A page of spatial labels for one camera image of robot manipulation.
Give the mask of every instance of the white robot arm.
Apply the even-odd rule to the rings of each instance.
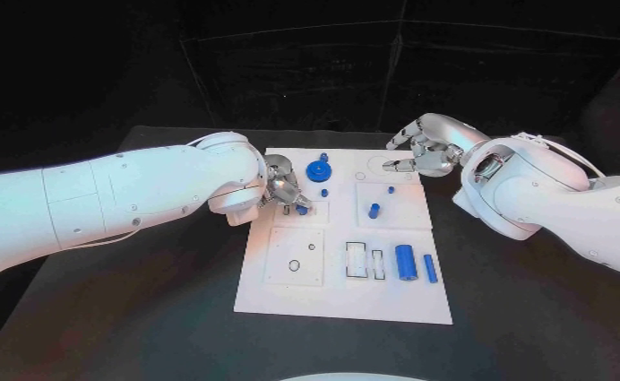
[[[103,239],[188,216],[205,202],[237,226],[257,218],[258,207],[274,199],[310,207],[289,159],[264,158],[232,132],[188,145],[6,173],[0,271],[58,251],[108,244],[120,239]]]
[[[453,201],[493,230],[524,240],[544,227],[587,259],[620,270],[620,177],[606,177],[575,152],[539,136],[492,140],[439,114],[411,123],[388,149],[407,141],[414,158],[389,161],[385,170],[440,177],[460,163],[463,187]],[[588,179],[574,161],[599,177]]]

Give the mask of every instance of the black background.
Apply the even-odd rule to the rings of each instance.
[[[395,132],[430,111],[620,170],[614,0],[0,5],[3,171],[104,155],[139,124]],[[0,320],[38,263],[0,275]]]

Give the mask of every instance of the table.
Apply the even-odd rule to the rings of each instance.
[[[137,126],[120,151],[215,131]],[[391,138],[240,132],[260,151],[381,149]],[[617,378],[620,274],[551,233],[525,242],[495,233],[453,204],[456,173],[423,184],[454,325],[234,313],[250,226],[231,228],[203,206],[117,244],[48,257],[0,332],[2,378],[274,381],[340,371],[437,381]]]

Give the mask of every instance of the white board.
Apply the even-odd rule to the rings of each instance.
[[[316,183],[304,170],[322,152],[329,155],[332,177]],[[450,325],[420,177],[381,168],[385,161],[407,158],[408,152],[278,148],[267,149],[267,154],[290,158],[300,188],[316,207],[306,215],[294,209],[284,215],[283,206],[276,204],[261,210],[250,231],[235,312]],[[389,186],[395,187],[394,194],[388,193]],[[323,188],[327,197],[320,196]],[[368,218],[372,203],[381,204],[375,220]],[[348,242],[366,244],[365,279],[346,277]],[[415,281],[398,278],[394,248],[401,244],[414,248]],[[382,252],[385,280],[375,279],[374,250]],[[428,282],[424,254],[433,255],[437,283]]]

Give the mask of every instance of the robotic hand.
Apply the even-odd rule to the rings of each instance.
[[[385,170],[443,177],[460,163],[463,187],[453,201],[493,230],[524,240],[544,227],[587,259],[620,270],[620,177],[606,177],[541,136],[490,139],[439,114],[414,121],[388,149],[407,141],[414,158],[387,162]],[[599,177],[588,179],[575,162]]]
[[[117,242],[206,202],[237,226],[276,200],[312,203],[291,162],[248,139],[215,133],[188,145],[123,152],[0,175],[0,271],[58,251]],[[129,233],[110,240],[110,237]]]

